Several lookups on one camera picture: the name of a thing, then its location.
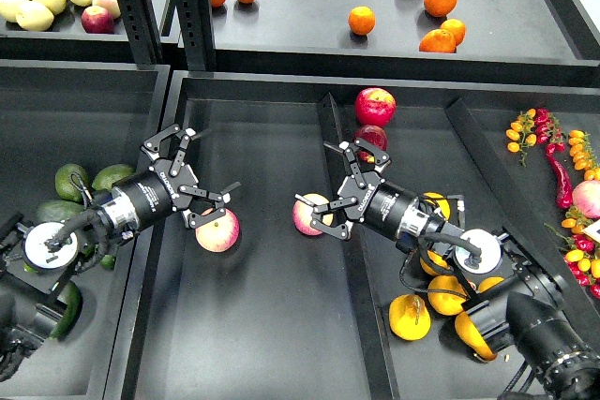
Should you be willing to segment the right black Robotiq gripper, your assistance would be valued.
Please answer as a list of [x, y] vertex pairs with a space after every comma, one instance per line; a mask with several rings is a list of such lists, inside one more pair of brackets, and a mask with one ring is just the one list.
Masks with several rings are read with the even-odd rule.
[[[378, 176], [389, 165], [390, 156], [384, 150], [362, 138], [339, 144], [326, 141], [323, 145], [342, 155], [347, 163], [348, 177], [337, 194], [342, 199], [356, 200], [356, 204], [345, 208], [345, 215], [352, 222], [361, 222], [395, 242], [407, 236], [418, 238], [443, 229], [445, 219], [435, 215], [433, 206], [423, 197], [388, 182], [366, 179], [367, 173], [362, 164], [369, 164]], [[313, 208], [311, 226], [314, 229], [340, 240], [350, 239], [352, 225], [349, 222], [333, 226], [335, 215], [328, 209], [330, 201], [315, 205], [303, 195], [296, 194], [294, 197], [295, 201], [300, 200]]]

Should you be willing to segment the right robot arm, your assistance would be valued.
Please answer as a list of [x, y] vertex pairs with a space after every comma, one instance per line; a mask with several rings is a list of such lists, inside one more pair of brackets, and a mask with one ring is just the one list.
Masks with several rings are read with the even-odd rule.
[[551, 399], [596, 399], [599, 355], [563, 313], [566, 283], [551, 274], [507, 228], [466, 230], [443, 216], [439, 200], [417, 195], [383, 178], [389, 155], [357, 138], [334, 146], [345, 177], [335, 199], [310, 208], [313, 229], [347, 241], [362, 224], [409, 255], [436, 254], [456, 277], [466, 316], [494, 352], [513, 346], [525, 369]]

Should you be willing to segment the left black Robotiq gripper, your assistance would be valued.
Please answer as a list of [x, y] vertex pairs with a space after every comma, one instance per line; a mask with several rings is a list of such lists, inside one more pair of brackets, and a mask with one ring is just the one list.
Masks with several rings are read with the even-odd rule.
[[[160, 155], [161, 143], [173, 138], [178, 144], [169, 160]], [[199, 180], [189, 164], [185, 165], [185, 157], [189, 144], [198, 138], [192, 128], [172, 124], [142, 143], [141, 150], [152, 165], [112, 186], [110, 220], [116, 229], [128, 226], [142, 231], [180, 211], [185, 226], [198, 229], [226, 214], [226, 204], [241, 183], [234, 182], [219, 192], [195, 187]]]

